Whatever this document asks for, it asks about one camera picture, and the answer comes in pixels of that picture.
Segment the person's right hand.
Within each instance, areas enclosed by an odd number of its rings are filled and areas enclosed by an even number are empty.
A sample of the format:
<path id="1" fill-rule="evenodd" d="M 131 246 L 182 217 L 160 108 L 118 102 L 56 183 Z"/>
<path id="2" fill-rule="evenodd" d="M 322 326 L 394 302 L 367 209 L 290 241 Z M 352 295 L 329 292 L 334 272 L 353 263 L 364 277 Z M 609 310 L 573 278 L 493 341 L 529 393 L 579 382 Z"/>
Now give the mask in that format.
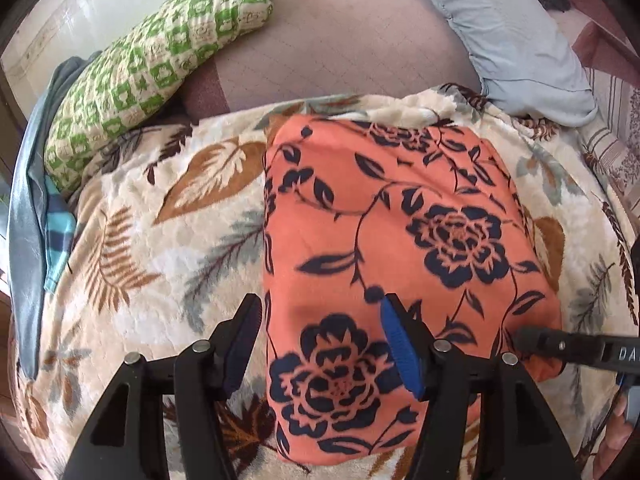
<path id="1" fill-rule="evenodd" d="M 634 430 L 634 427 L 625 418 L 627 399 L 626 393 L 618 398 L 612 416 L 606 424 L 604 438 L 593 461 L 592 478 L 594 480 L 599 480 L 604 475 Z"/>

